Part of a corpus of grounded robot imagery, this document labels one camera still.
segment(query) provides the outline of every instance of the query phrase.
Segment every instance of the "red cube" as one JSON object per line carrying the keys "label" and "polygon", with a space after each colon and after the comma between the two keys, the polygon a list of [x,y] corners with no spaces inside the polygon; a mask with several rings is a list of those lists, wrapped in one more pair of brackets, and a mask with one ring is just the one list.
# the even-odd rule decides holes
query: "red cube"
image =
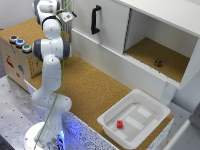
{"label": "red cube", "polygon": [[117,121],[117,128],[123,128],[123,121],[121,120]]}

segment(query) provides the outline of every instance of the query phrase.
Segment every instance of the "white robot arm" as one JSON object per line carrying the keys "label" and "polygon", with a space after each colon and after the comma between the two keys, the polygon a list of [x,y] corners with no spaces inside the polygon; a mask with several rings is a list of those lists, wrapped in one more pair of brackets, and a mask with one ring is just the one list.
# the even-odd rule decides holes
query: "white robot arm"
{"label": "white robot arm", "polygon": [[[47,119],[57,96],[54,91],[61,87],[62,71],[59,58],[70,57],[71,48],[69,41],[60,36],[62,28],[59,17],[53,15],[53,12],[60,10],[60,3],[57,0],[35,0],[32,7],[37,22],[47,38],[38,39],[32,45],[34,55],[43,61],[42,86],[33,94],[32,102],[47,109],[45,113]],[[37,141],[40,136],[35,150],[50,149],[49,143],[55,141],[63,130],[62,113],[69,111],[71,106],[72,101],[69,97],[58,94],[43,132],[41,129],[34,138]]]}

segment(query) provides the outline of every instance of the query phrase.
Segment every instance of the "cabinet door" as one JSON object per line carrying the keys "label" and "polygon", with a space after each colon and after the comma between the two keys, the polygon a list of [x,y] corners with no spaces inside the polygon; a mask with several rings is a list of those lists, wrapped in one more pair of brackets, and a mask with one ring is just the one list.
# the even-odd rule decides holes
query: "cabinet door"
{"label": "cabinet door", "polygon": [[[92,34],[92,11],[96,5],[101,10],[96,13],[96,28],[100,30]],[[130,9],[113,0],[77,0],[74,1],[74,19],[72,28],[84,36],[117,53],[122,54],[129,19]]]}

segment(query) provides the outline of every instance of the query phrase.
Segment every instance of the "white plastic tray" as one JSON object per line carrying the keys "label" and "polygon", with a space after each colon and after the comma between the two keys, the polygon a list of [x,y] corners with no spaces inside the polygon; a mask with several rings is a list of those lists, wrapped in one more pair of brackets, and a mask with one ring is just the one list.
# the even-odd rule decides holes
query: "white plastic tray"
{"label": "white plastic tray", "polygon": [[[125,149],[135,149],[169,113],[169,108],[135,89],[97,120],[118,144]],[[117,128],[117,120],[123,120],[122,129]]]}

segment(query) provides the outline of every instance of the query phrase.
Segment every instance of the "black handle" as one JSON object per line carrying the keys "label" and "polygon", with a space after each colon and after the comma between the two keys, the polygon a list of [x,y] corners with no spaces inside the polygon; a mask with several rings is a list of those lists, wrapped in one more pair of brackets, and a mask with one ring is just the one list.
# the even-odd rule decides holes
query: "black handle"
{"label": "black handle", "polygon": [[92,34],[100,32],[100,30],[96,28],[96,12],[99,10],[101,10],[101,7],[97,5],[96,8],[94,8],[92,11],[92,26],[91,26]]}

